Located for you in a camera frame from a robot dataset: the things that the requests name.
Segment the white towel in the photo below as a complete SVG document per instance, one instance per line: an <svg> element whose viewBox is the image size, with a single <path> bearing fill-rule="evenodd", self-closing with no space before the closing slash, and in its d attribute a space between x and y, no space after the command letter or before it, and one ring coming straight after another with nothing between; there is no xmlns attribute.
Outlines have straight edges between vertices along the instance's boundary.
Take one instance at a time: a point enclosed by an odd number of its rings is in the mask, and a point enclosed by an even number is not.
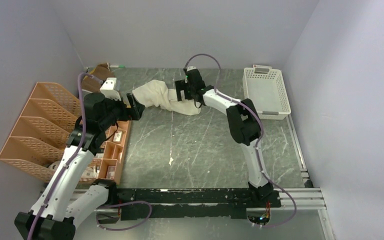
<svg viewBox="0 0 384 240"><path fill-rule="evenodd" d="M175 89L168 88L161 80L153 79L132 91L135 99L146 108L159 107L163 110L182 115L198 115L201 110L195 107L193 100L178 101Z"/></svg>

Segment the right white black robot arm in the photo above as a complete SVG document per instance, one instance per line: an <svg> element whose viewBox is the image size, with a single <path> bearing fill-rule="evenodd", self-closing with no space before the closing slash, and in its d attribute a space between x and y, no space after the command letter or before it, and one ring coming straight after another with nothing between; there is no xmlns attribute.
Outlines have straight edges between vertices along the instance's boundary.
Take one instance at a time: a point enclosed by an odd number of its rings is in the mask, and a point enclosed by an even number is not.
<svg viewBox="0 0 384 240"><path fill-rule="evenodd" d="M266 175L260 147L263 128L252 100L232 98L214 86L206 85L194 66L183 71L185 79L175 82L177 100L193 100L195 104L211 107L226 115L230 135L240 145L246 162L250 202L255 207L262 207L274 188Z"/></svg>

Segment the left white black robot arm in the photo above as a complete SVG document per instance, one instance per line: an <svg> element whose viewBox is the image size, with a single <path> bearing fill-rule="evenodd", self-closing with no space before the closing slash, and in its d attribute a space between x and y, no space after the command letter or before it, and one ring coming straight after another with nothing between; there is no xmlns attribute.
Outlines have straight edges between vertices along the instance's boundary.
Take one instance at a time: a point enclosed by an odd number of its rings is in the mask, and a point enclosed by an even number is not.
<svg viewBox="0 0 384 240"><path fill-rule="evenodd" d="M29 212L19 212L14 224L25 240L72 240L76 228L95 209L119 203L116 183L96 179L87 193L73 203L70 199L80 178L101 145L106 131L119 121L138 121L145 106L132 94L129 104L102 93L87 94L80 100L81 115L69 134L63 156L44 192Z"/></svg>

